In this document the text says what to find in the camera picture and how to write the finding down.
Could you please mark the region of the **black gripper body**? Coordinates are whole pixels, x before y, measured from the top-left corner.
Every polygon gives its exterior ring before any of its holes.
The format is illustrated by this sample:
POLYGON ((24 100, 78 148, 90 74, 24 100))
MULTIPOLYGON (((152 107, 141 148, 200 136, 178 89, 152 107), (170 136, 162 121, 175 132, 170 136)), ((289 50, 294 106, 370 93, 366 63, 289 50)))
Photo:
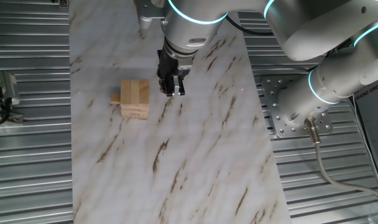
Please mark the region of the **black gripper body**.
POLYGON ((157 51, 159 57, 159 64, 157 67, 157 76, 166 81, 173 77, 181 77, 184 79, 191 70, 193 65, 194 52, 179 52, 175 49, 170 49, 163 46, 162 50, 157 51), (180 68, 180 62, 189 62, 187 65, 190 68, 180 68))

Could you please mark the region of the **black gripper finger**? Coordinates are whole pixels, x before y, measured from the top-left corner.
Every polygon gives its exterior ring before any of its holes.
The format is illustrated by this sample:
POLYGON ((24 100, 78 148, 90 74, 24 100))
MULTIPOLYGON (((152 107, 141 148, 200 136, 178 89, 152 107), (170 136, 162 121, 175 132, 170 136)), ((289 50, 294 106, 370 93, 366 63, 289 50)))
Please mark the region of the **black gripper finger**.
POLYGON ((185 89, 181 77, 173 76, 166 79, 159 80, 160 91, 166 96, 183 96, 185 89))

